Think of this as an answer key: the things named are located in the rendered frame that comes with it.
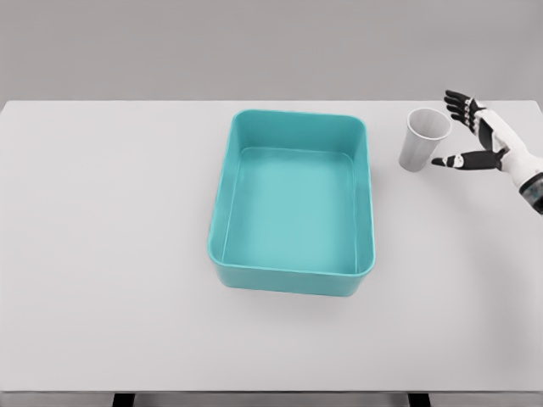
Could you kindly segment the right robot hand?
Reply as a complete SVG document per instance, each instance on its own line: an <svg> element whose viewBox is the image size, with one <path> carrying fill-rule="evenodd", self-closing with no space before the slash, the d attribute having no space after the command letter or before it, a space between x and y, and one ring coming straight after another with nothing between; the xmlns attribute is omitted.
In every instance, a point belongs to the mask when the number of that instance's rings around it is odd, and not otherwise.
<svg viewBox="0 0 543 407"><path fill-rule="evenodd" d="M501 160L512 144L513 130L494 110L473 97L446 90L444 101L451 118L466 126L483 149L434 158L431 164L456 170L501 170Z"/></svg>

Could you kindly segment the white paper cup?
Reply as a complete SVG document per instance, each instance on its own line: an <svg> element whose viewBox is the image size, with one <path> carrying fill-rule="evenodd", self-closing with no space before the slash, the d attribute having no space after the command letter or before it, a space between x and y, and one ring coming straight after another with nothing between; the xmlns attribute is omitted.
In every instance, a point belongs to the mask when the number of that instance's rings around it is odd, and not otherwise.
<svg viewBox="0 0 543 407"><path fill-rule="evenodd" d="M436 109L412 110L406 118L406 135L399 164L410 172L420 171L442 140L451 134L451 120Z"/></svg>

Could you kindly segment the teal plastic basket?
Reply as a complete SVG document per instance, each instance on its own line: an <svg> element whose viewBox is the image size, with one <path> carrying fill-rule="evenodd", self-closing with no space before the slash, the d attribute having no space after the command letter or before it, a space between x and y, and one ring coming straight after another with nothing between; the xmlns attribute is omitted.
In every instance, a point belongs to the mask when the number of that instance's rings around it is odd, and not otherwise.
<svg viewBox="0 0 543 407"><path fill-rule="evenodd" d="M366 124L345 114L236 113L207 251L227 287L354 294L376 259Z"/></svg>

